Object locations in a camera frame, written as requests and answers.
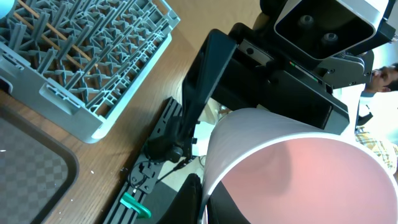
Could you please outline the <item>pink cup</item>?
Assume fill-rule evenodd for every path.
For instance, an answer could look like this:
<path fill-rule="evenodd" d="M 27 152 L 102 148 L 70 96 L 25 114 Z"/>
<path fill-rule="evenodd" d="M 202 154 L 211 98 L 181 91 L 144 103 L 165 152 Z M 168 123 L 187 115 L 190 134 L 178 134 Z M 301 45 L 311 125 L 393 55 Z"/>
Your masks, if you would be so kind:
<path fill-rule="evenodd" d="M 212 131 L 201 222 L 218 184 L 250 223 L 397 222 L 397 182 L 374 152 L 266 110 L 234 111 Z"/>

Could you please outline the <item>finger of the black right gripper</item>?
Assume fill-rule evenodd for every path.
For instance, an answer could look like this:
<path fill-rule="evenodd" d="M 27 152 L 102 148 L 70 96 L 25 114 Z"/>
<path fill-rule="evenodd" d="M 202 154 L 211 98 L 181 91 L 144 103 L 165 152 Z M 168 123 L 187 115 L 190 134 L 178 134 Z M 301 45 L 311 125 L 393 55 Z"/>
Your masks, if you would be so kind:
<path fill-rule="evenodd" d="M 182 124 L 196 123 L 236 46 L 236 41 L 220 30 L 210 31 L 182 84 Z"/>

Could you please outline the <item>light blue bowl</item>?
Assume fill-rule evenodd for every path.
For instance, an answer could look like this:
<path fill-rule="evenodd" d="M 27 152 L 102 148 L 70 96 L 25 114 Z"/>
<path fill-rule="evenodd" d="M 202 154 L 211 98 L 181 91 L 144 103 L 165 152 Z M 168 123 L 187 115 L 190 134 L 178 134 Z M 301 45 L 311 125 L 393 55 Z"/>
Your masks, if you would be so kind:
<path fill-rule="evenodd" d="M 0 0 L 0 19 L 5 18 L 15 5 L 15 0 Z"/>

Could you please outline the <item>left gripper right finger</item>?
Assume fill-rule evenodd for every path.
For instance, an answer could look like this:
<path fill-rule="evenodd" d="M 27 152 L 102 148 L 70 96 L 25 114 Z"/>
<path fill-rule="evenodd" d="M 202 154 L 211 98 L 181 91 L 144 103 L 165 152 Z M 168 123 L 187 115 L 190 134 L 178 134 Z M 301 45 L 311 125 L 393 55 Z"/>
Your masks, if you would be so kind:
<path fill-rule="evenodd" d="M 227 189 L 219 182 L 207 203 L 209 224 L 250 224 Z"/>

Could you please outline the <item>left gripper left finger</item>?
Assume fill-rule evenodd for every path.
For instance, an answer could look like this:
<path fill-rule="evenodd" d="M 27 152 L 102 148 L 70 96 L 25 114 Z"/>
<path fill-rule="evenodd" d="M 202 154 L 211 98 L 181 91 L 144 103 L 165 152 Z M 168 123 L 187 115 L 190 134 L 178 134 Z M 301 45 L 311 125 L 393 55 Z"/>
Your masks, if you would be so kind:
<path fill-rule="evenodd" d="M 189 174 L 157 224 L 197 224 L 201 197 L 201 179 Z"/>

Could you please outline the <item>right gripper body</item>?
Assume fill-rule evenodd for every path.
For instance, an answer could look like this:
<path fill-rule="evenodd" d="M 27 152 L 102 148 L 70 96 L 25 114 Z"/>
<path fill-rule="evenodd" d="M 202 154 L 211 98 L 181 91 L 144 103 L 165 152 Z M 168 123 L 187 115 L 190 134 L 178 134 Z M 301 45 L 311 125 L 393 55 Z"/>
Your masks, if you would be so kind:
<path fill-rule="evenodd" d="M 274 26 L 252 30 L 236 24 L 227 35 L 237 46 L 215 88 L 217 101 L 231 110 L 263 106 L 333 134 L 353 122 L 347 104 L 333 93 L 371 80 L 371 54 L 344 50 L 315 60 L 276 34 Z"/>

